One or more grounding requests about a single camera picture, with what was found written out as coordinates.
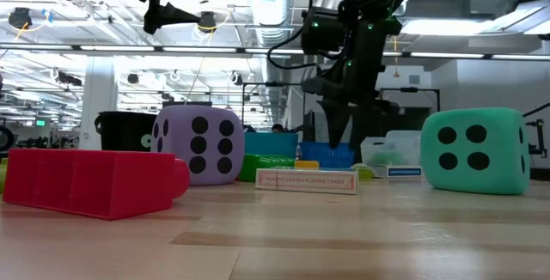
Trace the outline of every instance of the metal frame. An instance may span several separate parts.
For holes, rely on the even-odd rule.
[[[527,118],[549,107],[550,107],[550,103],[546,103],[543,106],[537,107],[528,113],[524,113],[523,117]],[[548,150],[544,144],[544,120],[537,119],[535,122],[527,122],[525,125],[533,126],[534,128],[536,128],[536,135],[537,135],[537,141],[538,141],[538,146],[529,144],[529,154],[540,155],[543,159],[548,158]]]
[[[301,83],[287,83],[287,82],[244,82],[242,84],[242,104],[241,104],[241,123],[244,125],[244,106],[246,105],[246,102],[244,98],[246,97],[246,88],[247,86],[265,86],[265,87],[273,87],[273,88],[283,88],[283,87],[294,87],[299,86],[301,87]],[[302,92],[302,111],[303,115],[306,113],[306,93]]]
[[[434,92],[436,94],[436,97],[437,97],[437,111],[438,112],[441,112],[441,91],[439,89],[434,89],[434,88],[381,88],[380,89],[380,98],[382,98],[383,94],[384,94],[384,91],[400,91],[400,92],[403,92],[403,93],[418,93],[419,91],[421,92],[426,92],[426,91],[431,91],[431,92]]]

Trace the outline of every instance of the white box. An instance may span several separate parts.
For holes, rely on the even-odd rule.
[[[264,190],[358,194],[359,177],[352,171],[258,169],[256,188]]]

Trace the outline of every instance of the person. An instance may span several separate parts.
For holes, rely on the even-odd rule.
[[[243,125],[242,126],[242,129],[245,131],[245,132],[248,132],[248,133],[255,133],[256,130],[250,126],[250,125]]]
[[[275,124],[272,126],[273,133],[284,133],[284,127],[280,124]]]

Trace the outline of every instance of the clear plastic container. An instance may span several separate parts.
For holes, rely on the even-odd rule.
[[[361,143],[367,165],[420,164],[420,131],[390,131],[386,137],[367,137]]]

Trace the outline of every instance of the teal foam die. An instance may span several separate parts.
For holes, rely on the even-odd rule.
[[[513,109],[435,113],[422,128],[420,162],[437,189],[519,195],[529,186],[528,141]]]

